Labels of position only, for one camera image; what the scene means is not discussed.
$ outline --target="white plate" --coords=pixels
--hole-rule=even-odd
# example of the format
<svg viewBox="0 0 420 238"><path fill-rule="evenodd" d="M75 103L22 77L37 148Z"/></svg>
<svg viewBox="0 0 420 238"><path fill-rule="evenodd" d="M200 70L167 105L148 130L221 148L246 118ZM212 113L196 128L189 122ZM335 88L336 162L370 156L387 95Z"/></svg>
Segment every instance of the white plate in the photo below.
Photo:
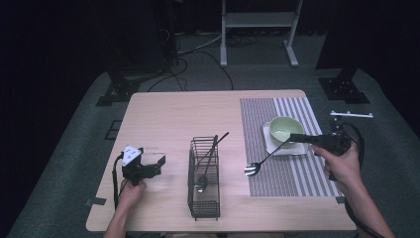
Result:
<svg viewBox="0 0 420 238"><path fill-rule="evenodd" d="M280 142L274 140L272 136L269 134L269 122L265 122L262 125L262 132L263 137L265 140L266 150L269 153L272 153L277 147L280 146ZM286 147L280 149L274 156L297 156L297 155L305 155L308 152L308 144L303 143L291 143L288 144Z"/></svg>

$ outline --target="black wire basket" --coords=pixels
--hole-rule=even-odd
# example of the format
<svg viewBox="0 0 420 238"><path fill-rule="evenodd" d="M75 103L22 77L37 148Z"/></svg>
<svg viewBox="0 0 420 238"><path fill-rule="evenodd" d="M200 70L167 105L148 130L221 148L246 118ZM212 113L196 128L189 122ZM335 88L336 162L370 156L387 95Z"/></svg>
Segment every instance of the black wire basket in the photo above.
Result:
<svg viewBox="0 0 420 238"><path fill-rule="evenodd" d="M189 150L188 206L191 216L220 217L219 155L214 137L194 137Z"/></svg>

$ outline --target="human hand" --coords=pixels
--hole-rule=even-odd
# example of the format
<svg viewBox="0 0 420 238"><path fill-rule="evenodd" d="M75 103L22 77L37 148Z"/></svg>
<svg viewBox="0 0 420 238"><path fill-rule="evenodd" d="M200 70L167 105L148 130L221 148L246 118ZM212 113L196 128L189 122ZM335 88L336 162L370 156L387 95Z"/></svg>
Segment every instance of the human hand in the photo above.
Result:
<svg viewBox="0 0 420 238"><path fill-rule="evenodd" d="M133 185L130 180L126 178L121 182L121 192L118 201L118 207L126 212L130 212L139 203L143 191L147 185L143 180L139 181L138 185Z"/></svg>
<svg viewBox="0 0 420 238"><path fill-rule="evenodd" d="M346 195L349 189L352 189L354 186L363 185L359 165L358 146L354 141L352 141L350 149L340 157L315 145L312 145L312 150L325 159L325 174L327 176L331 173L334 174L337 179L337 188L344 195Z"/></svg>

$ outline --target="gray carpet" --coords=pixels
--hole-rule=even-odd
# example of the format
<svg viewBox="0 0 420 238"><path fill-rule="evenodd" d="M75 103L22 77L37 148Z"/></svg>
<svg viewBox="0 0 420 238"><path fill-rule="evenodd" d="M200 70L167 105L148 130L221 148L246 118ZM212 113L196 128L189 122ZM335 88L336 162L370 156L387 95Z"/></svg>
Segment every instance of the gray carpet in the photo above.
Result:
<svg viewBox="0 0 420 238"><path fill-rule="evenodd" d="M323 36L296 36L293 47L299 68L289 65L282 46L286 36L249 38L250 46L228 48L228 67L235 90L291 89L305 91L323 132L329 132L331 110L372 113L373 119L352 119L366 139L363 177L369 192L398 237L420 237L420 141L400 114L382 93L378 83L358 70L354 83L367 95L370 104L346 104L329 101L318 83L320 76L335 76L338 71L315 70ZM189 49L210 38L179 36L181 50ZM218 44L200 50L219 60ZM178 77L162 81L152 91L230 90L231 82L211 57L195 53L182 57L187 70ZM184 69L184 62L171 70ZM142 83L139 91L148 91L162 79ZM94 197L102 179L113 141L104 140L113 120L123 119L127 102L96 107L110 79L99 75L63 133L49 164L8 237L102 237L103 233L86 230L90 207L87 198ZM299 232L288 237L353 237L349 232Z"/></svg>

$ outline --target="dark background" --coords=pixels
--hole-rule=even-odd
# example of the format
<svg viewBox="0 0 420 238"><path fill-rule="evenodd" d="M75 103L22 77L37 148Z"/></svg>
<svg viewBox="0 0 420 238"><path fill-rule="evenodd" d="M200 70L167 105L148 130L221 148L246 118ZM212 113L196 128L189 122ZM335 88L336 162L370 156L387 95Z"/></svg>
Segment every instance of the dark background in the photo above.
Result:
<svg viewBox="0 0 420 238"><path fill-rule="evenodd" d="M251 0L240 6L240 0L228 2L232 11L294 8L292 1L261 0L249 8ZM92 9L95 4L98 2L0 2L0 236L8 233L25 205L88 87L110 63L123 64L113 55L109 36L100 24L104 20ZM220 6L214 0L173 1L176 31L218 31ZM299 34L329 32L319 68L342 67L347 59L356 59L417 135L419 115L414 112L413 99L418 102L415 95L420 79L418 11L409 1L314 0L304 2L298 25ZM117 44L124 45L124 41L127 39L114 39Z"/></svg>

